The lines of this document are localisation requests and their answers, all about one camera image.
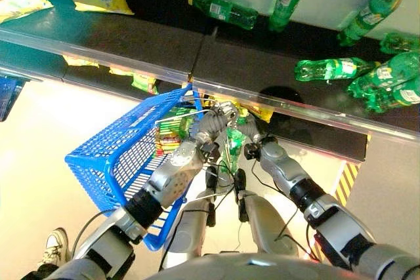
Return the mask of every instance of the floor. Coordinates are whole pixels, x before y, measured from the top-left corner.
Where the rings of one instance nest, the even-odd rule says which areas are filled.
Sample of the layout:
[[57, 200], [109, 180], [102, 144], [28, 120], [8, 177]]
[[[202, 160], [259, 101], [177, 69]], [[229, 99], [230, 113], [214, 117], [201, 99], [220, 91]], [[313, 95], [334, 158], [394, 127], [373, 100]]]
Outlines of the floor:
[[[56, 81], [27, 83], [9, 118], [0, 123], [0, 279], [19, 279], [33, 270], [46, 236], [58, 226], [66, 228], [72, 245], [97, 208], [65, 164], [64, 156], [135, 105], [131, 100]], [[290, 143], [282, 145], [323, 189], [335, 191], [345, 161]], [[348, 200], [349, 209], [373, 230], [378, 241], [417, 254], [419, 157], [420, 146], [373, 138]], [[247, 173], [247, 189], [267, 198], [287, 221], [295, 207], [257, 182], [250, 172], [252, 163], [240, 159]], [[272, 182], [258, 165], [255, 172], [263, 182]], [[203, 187], [200, 173], [188, 199]], [[87, 233], [101, 220], [94, 222]], [[255, 251], [249, 224], [240, 228], [233, 194], [217, 210], [216, 220], [216, 227], [207, 229], [204, 253], [236, 247], [243, 252]], [[306, 243], [305, 227], [300, 213], [289, 225], [300, 243]], [[140, 244], [135, 252], [137, 259], [127, 280], [144, 279], [159, 266], [160, 251], [150, 252]]]

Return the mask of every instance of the black cable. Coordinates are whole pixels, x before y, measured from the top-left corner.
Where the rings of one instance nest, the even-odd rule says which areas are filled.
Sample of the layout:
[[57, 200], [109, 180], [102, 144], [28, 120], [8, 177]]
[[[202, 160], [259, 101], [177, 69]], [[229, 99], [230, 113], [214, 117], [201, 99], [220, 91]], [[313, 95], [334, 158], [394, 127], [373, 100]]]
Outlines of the black cable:
[[309, 223], [306, 225], [306, 242], [308, 243], [308, 248], [312, 256], [315, 257], [316, 260], [320, 262], [320, 259], [315, 255], [315, 252], [312, 250], [312, 247], [310, 246], [310, 243], [309, 243]]
[[317, 257], [313, 257], [309, 252], [307, 252], [306, 249], [298, 241], [296, 241], [292, 236], [288, 234], [283, 234], [280, 239], [282, 239], [283, 237], [287, 237], [288, 239], [292, 240], [292, 242], [294, 242], [297, 246], [300, 247], [301, 250], [307, 253], [309, 257], [311, 257], [313, 260], [316, 260], [317, 262], [320, 262], [320, 260]]
[[251, 173], [252, 173], [252, 175], [253, 176], [255, 176], [255, 178], [260, 182], [260, 184], [261, 185], [264, 185], [264, 186], [266, 186], [266, 187], [268, 187], [268, 188], [271, 188], [272, 190], [274, 190], [274, 191], [276, 191], [276, 192], [278, 192], [278, 193], [280, 193], [281, 195], [283, 195], [284, 197], [286, 197], [286, 198], [288, 198], [288, 199], [290, 199], [284, 192], [282, 192], [281, 190], [278, 190], [278, 189], [276, 189], [276, 188], [274, 188], [273, 186], [270, 186], [270, 185], [268, 185], [268, 184], [265, 184], [264, 182], [262, 182], [261, 180], [260, 180], [260, 178], [255, 174], [255, 172], [254, 172], [254, 167], [255, 167], [255, 163], [257, 163], [257, 160], [255, 160], [254, 161], [254, 164], [253, 164], [253, 166], [251, 167]]
[[[220, 178], [220, 176], [219, 176], [219, 170], [220, 170], [220, 166], [221, 166], [221, 163], [224, 163], [224, 166], [226, 167], [226, 169], [228, 170], [228, 174], [234, 179], [234, 174], [233, 174], [233, 172], [230, 170], [230, 168], [229, 168], [229, 166], [228, 166], [228, 164], [225, 162], [225, 161], [220, 161], [220, 163], [219, 164], [214, 164], [214, 163], [209, 163], [210, 165], [212, 165], [212, 166], [214, 166], [214, 167], [217, 167], [217, 183], [219, 183], [219, 178]], [[230, 185], [232, 185], [232, 184], [229, 184], [229, 185], [219, 185], [219, 187], [221, 187], [221, 188], [225, 188], [225, 187], [229, 187]]]
[[229, 195], [229, 193], [234, 190], [235, 185], [232, 186], [232, 188], [229, 189], [229, 191], [223, 196], [222, 200], [220, 200], [220, 203], [218, 203], [218, 205], [215, 207], [215, 211], [217, 210], [217, 208], [221, 205], [221, 203], [224, 201], [224, 199], [226, 198], [227, 195]]
[[277, 235], [277, 237], [275, 238], [274, 241], [277, 241], [279, 238], [282, 237], [283, 232], [287, 229], [287, 226], [289, 225], [290, 221], [292, 221], [292, 219], [295, 217], [295, 215], [297, 214], [297, 211], [298, 211], [298, 208], [296, 207], [295, 212], [292, 214], [292, 216], [290, 217], [290, 219], [286, 222], [286, 224], [284, 225], [284, 227], [282, 228], [282, 230]]
[[94, 219], [96, 219], [97, 217], [99, 217], [101, 214], [105, 214], [105, 213], [107, 213], [107, 212], [112, 212], [112, 211], [114, 211], [114, 210], [115, 210], [115, 209], [108, 209], [108, 210], [104, 210], [104, 211], [98, 212], [98, 213], [96, 213], [96, 214], [95, 214], [92, 218], [90, 218], [88, 222], [86, 222], [86, 224], [85, 224], [85, 225], [81, 228], [81, 230], [80, 230], [79, 234], [77, 234], [76, 240], [74, 241], [74, 244], [73, 244], [73, 249], [72, 249], [72, 258], [74, 257], [74, 254], [75, 254], [75, 252], [76, 252], [76, 246], [77, 246], [77, 243], [79, 242], [81, 235], [82, 235], [82, 234], [83, 234], [83, 232], [86, 230], [86, 228], [89, 226], [89, 224], [90, 224], [90, 223], [92, 223], [92, 221], [93, 221]]

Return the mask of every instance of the store shelf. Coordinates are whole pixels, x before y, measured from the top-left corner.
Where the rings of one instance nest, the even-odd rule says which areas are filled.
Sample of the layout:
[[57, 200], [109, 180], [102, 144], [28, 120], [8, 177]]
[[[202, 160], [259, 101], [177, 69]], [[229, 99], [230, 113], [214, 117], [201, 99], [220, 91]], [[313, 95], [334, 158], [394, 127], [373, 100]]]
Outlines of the store shelf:
[[135, 16], [77, 12], [60, 5], [1, 24], [0, 40], [181, 84], [192, 71], [206, 23], [182, 3], [165, 0], [159, 3], [165, 7], [157, 7], [154, 0], [129, 0]]
[[[132, 77], [111, 74], [106, 66], [68, 66], [63, 57], [57, 54], [3, 41], [0, 41], [0, 51], [2, 74], [23, 75], [36, 81], [41, 81], [39, 78], [55, 79], [133, 100], [144, 100], [151, 96], [150, 93], [134, 88], [131, 85]], [[157, 81], [160, 93], [179, 87], [175, 83]]]
[[[152, 96], [150, 93], [134, 88], [131, 83], [133, 78], [125, 75], [114, 75], [109, 72], [109, 68], [99, 66], [69, 66], [63, 76], [63, 81], [90, 89], [110, 92], [122, 97], [134, 100], [144, 100]], [[180, 85], [167, 81], [157, 81], [156, 87], [159, 93], [165, 93], [174, 89], [179, 89]]]
[[266, 18], [261, 18], [251, 32], [221, 24], [215, 36], [206, 36], [194, 68], [194, 87], [340, 129], [420, 141], [418, 105], [372, 115], [345, 92], [350, 80], [294, 79], [293, 68], [301, 59], [389, 59], [379, 52], [377, 41], [364, 38], [352, 48], [340, 48], [336, 31], [297, 23], [278, 35], [265, 30]]
[[67, 71], [63, 57], [0, 41], [0, 70], [61, 80]]

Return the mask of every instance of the white floor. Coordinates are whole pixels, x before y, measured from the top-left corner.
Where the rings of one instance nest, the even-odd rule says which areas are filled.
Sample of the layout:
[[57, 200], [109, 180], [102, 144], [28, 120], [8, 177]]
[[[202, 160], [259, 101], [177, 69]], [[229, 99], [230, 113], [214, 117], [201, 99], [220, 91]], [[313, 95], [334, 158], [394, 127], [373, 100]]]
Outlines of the white floor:
[[[64, 156], [135, 105], [130, 100], [56, 81], [30, 82], [24, 87], [9, 118], [0, 123], [0, 279], [19, 279], [34, 270], [46, 236], [58, 226], [66, 228], [72, 244], [80, 228], [98, 211], [65, 164]], [[342, 160], [291, 144], [283, 145], [323, 189], [335, 190]], [[257, 182], [249, 172], [252, 161], [241, 159], [240, 165], [248, 174], [247, 189], [266, 197], [287, 221], [295, 207]], [[416, 172], [420, 167], [414, 164], [411, 169]], [[263, 182], [272, 183], [259, 166], [256, 170]], [[203, 174], [200, 174], [194, 180], [188, 198], [194, 198], [203, 187]], [[366, 209], [370, 207], [357, 201], [353, 206], [361, 213], [368, 212]], [[418, 208], [413, 201], [411, 209]], [[418, 223], [418, 212], [411, 212], [411, 215], [417, 216], [412, 224]], [[217, 210], [217, 226], [207, 228], [203, 252], [236, 248], [239, 226], [232, 194]], [[301, 243], [306, 243], [305, 227], [300, 213], [289, 225], [293, 236]], [[414, 235], [416, 238], [415, 229], [403, 226], [399, 232], [403, 231], [404, 237]], [[398, 231], [394, 225], [390, 225], [389, 230], [394, 234]], [[242, 225], [239, 240], [238, 250], [256, 249], [249, 224]], [[409, 250], [418, 250], [418, 243], [413, 244]], [[159, 266], [160, 251], [150, 252], [144, 245], [135, 250], [137, 259], [126, 276], [128, 280], [144, 279], [155, 273]]]

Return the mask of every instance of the robot forearm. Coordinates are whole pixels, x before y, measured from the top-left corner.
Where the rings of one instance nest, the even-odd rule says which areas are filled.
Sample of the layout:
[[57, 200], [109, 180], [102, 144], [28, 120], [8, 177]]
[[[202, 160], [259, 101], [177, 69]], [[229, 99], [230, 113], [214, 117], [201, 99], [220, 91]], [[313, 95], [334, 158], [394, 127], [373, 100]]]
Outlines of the robot forearm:
[[349, 211], [326, 194], [274, 137], [263, 138], [257, 129], [247, 134], [259, 142], [245, 147], [247, 158], [257, 158], [261, 167], [303, 212], [316, 230], [315, 239], [334, 265], [374, 279], [411, 279], [419, 261], [394, 247], [377, 245], [369, 230]]

